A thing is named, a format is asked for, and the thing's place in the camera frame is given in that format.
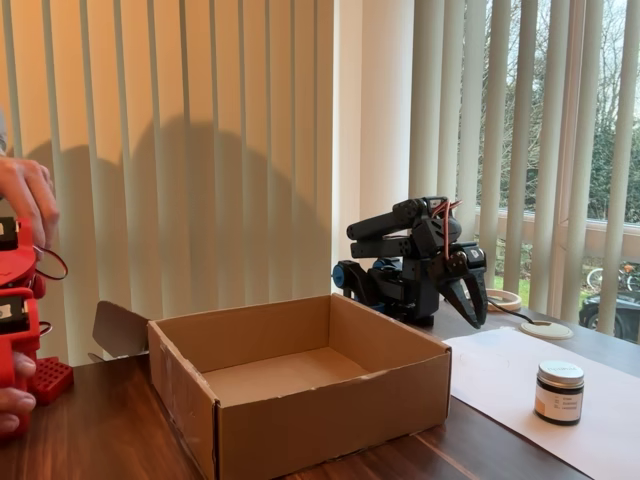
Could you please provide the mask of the person's right hand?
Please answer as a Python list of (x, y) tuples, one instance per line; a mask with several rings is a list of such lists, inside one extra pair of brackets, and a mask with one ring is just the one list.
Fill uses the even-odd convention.
[(17, 218), (30, 220), (33, 243), (39, 249), (50, 249), (60, 211), (49, 170), (34, 160), (2, 156), (1, 197)]

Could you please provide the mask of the person's left hand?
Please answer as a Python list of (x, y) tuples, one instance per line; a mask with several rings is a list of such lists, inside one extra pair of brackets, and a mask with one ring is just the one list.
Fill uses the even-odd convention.
[[(20, 352), (13, 353), (17, 380), (30, 380), (36, 372), (35, 362)], [(14, 387), (2, 388), (0, 392), (1, 434), (12, 434), (20, 426), (20, 417), (30, 414), (36, 405), (35, 397), (26, 390)]]

